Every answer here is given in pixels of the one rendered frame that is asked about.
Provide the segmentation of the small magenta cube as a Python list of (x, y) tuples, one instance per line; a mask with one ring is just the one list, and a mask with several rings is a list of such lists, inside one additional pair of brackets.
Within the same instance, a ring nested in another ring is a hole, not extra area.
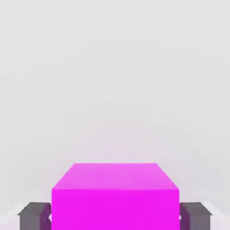
[(74, 164), (52, 189), (52, 230), (180, 230), (179, 213), (157, 164)]

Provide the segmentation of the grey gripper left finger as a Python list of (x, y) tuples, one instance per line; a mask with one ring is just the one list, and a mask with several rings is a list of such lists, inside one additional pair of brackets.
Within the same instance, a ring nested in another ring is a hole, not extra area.
[(51, 230), (51, 203), (29, 202), (18, 214), (19, 226), (9, 230)]

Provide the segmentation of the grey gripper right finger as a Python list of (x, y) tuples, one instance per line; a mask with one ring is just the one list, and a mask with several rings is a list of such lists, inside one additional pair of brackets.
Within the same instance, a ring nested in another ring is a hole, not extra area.
[(181, 202), (180, 230), (227, 230), (227, 216), (211, 202)]

